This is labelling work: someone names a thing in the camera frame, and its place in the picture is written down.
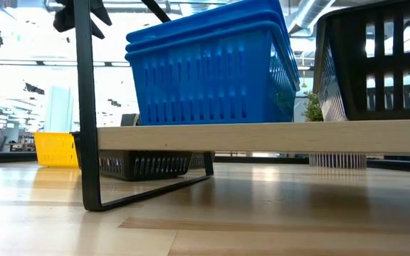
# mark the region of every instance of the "metal rod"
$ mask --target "metal rod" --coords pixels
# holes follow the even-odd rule
[[[83,205],[86,210],[100,210],[102,203],[100,200],[90,0],[74,0],[74,15],[75,37],[77,38]]]
[[[205,181],[210,177],[211,176],[202,176],[202,177],[198,177],[198,178],[193,178],[193,179],[189,179],[187,181],[182,181],[182,182],[178,182],[178,183],[175,183],[175,184],[172,184],[172,185],[163,186],[161,188],[156,188],[156,189],[153,189],[151,191],[139,193],[137,195],[128,196],[128,197],[125,197],[125,198],[110,201],[108,203],[104,203],[102,205],[102,207],[100,207],[100,209],[98,209],[96,211],[110,210],[110,209],[113,209],[113,208],[116,208],[116,207],[126,206],[127,204],[130,204],[130,203],[135,203],[135,202],[138,202],[138,201],[147,200],[147,199],[150,199],[150,198],[153,198],[153,197],[156,197],[156,196],[163,195],[163,194],[168,193],[168,192],[175,191],[175,190],[180,189],[180,188],[190,186],[190,185],[198,183],[200,181]]]
[[[143,4],[145,4],[148,9],[150,11],[152,11],[154,13],[154,15],[156,15],[156,17],[164,22],[168,22],[170,21],[170,18],[168,17],[168,15],[161,9],[161,7],[159,7],[159,5],[156,3],[156,1],[154,0],[142,0]]]

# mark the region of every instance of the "display table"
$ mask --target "display table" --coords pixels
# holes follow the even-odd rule
[[[150,9],[156,12],[155,1]],[[232,124],[96,128],[90,0],[74,0],[83,205],[108,210],[203,181],[213,175],[213,151],[410,154],[410,121]],[[99,150],[204,152],[205,176],[109,203],[100,197]]]

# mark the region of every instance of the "store shelf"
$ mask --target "store shelf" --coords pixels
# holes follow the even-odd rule
[[[98,128],[99,149],[410,154],[410,120]]]

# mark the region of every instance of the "yellow basket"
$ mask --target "yellow basket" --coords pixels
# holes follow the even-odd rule
[[[74,138],[69,133],[35,132],[37,160],[42,166],[78,167]]]

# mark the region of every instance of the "plastic basket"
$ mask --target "plastic basket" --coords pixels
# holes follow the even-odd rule
[[[259,21],[272,21],[274,23],[277,23],[280,26],[282,34],[285,38],[285,42],[289,46],[287,50],[290,56],[290,61],[292,62],[292,66],[294,67],[295,72],[298,72],[297,64],[295,62],[295,56],[293,55],[292,49],[290,48],[290,40],[288,37],[287,30],[285,28],[284,20],[276,12],[266,11],[266,10],[252,11],[249,14],[246,14],[245,16],[235,16],[235,17],[231,16],[230,18],[226,20],[217,21],[214,23],[202,23],[200,26],[190,28],[189,30],[185,29],[181,32],[177,32],[173,34],[165,33],[165,31],[169,30],[169,27],[168,27],[169,23],[163,23],[159,25],[159,26],[165,27],[164,30],[161,30],[163,34],[157,37],[154,37],[152,39],[149,39],[149,40],[143,40],[143,41],[138,41],[136,43],[128,44],[126,46],[126,51],[131,52],[134,50],[142,50],[144,48],[154,47],[154,46],[158,46],[158,45],[165,44],[165,43],[171,43],[171,42],[175,42],[181,39],[186,39],[186,38],[191,38],[194,36],[201,36],[207,33],[222,31],[225,29],[233,28],[235,27],[235,25],[241,26],[241,25],[255,23]]]
[[[80,164],[80,132],[74,132],[73,138]],[[176,178],[187,173],[191,157],[190,151],[100,150],[99,172],[126,181]]]
[[[143,125],[293,120],[298,73],[273,22],[138,50],[126,59]]]
[[[74,138],[69,133],[35,132],[34,143],[40,165],[78,167]]]
[[[325,121],[410,119],[409,27],[406,0],[334,11],[318,21],[314,91]],[[371,30],[374,56],[365,51]],[[385,49],[391,42],[392,52]]]

